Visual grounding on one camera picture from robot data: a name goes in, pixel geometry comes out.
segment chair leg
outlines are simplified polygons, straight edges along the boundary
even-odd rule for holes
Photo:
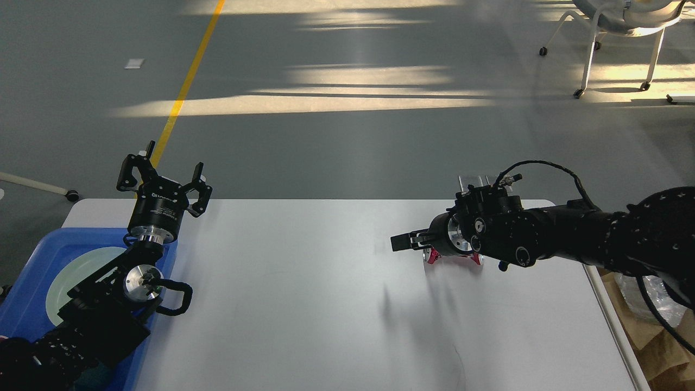
[[[606,32],[598,33],[598,35],[596,36],[596,43],[594,44],[594,50],[600,50],[600,48],[601,48],[601,41],[602,41],[603,38],[605,38],[605,36],[607,36],[607,35],[608,35],[608,33],[606,33]]]
[[[70,202],[77,202],[80,199],[79,193],[77,193],[77,191],[75,191],[75,190],[63,189],[62,187],[54,186],[52,184],[46,184],[46,183],[38,182],[35,180],[26,179],[23,177],[18,177],[16,175],[12,175],[12,174],[8,174],[8,173],[0,173],[0,180],[5,181],[5,182],[18,184],[21,186],[31,187],[32,189],[43,190],[43,191],[48,191],[50,193],[60,194],[61,196],[64,196],[65,198],[67,198],[67,200]]]
[[[584,76],[582,77],[582,86],[574,92],[574,97],[579,99],[584,94],[584,91],[589,85],[589,73],[591,72],[591,62],[594,60],[594,50],[596,46],[596,30],[591,31],[591,42],[587,48],[587,62],[584,63]]]
[[[654,68],[656,68],[656,62],[659,59],[659,52],[661,51],[661,44],[664,42],[664,32],[666,29],[662,29],[656,33],[656,38],[654,39],[654,50],[652,51],[652,58],[649,62],[649,72],[647,72],[647,80],[642,83],[639,88],[642,91],[649,89],[651,85],[652,78],[654,77]]]
[[[574,20],[578,20],[580,22],[583,22],[587,26],[589,25],[587,20],[583,16],[576,13],[575,11],[573,11],[573,10],[566,11],[564,14],[562,14],[559,21],[557,21],[557,27],[555,27],[555,31],[553,31],[553,34],[551,35],[548,42],[541,48],[541,51],[539,52],[539,54],[541,56],[545,56],[548,53],[548,48],[550,47],[550,43],[553,41],[553,39],[555,39],[557,32],[560,31],[560,27],[562,27],[562,24],[565,22],[565,20],[567,20],[568,17],[572,17]]]
[[[666,95],[666,101],[672,104],[695,103],[695,95]]]

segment white chair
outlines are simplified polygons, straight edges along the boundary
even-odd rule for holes
[[[654,75],[654,67],[664,40],[664,30],[680,21],[680,14],[686,1],[689,0],[573,0],[575,6],[584,15],[579,15],[573,10],[565,12],[560,18],[553,36],[541,48],[539,54],[541,56],[548,54],[550,43],[567,17],[582,22],[589,29],[589,47],[587,48],[587,62],[584,64],[582,86],[574,92],[574,97],[579,99],[587,89],[594,51],[601,48],[600,42],[603,37],[607,34],[623,37],[656,34],[647,78],[639,88],[646,91],[649,89]]]

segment caster wheel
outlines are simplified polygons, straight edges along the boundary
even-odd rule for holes
[[[65,198],[67,198],[68,201],[75,203],[80,200],[80,193],[78,193],[77,190],[68,190],[67,193],[65,193]]]

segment light green plate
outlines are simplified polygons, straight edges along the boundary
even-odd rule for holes
[[[58,316],[58,310],[70,301],[67,291],[124,251],[125,248],[123,247],[98,248],[80,255],[65,265],[51,283],[46,295],[46,315],[51,323],[57,326],[63,322]]]

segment gray floor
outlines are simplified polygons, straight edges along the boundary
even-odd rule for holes
[[[215,3],[1,2],[0,170],[129,197],[120,163],[158,139]],[[570,1],[328,3],[227,0],[161,174],[185,181],[203,161],[214,198],[448,199],[457,175],[547,159],[604,210],[695,183],[695,107],[664,99],[695,91],[689,15],[649,91],[651,38],[609,36],[577,101],[587,32],[569,22],[538,56]],[[577,197],[562,173],[518,172],[523,198]],[[71,204],[0,186],[4,285]]]

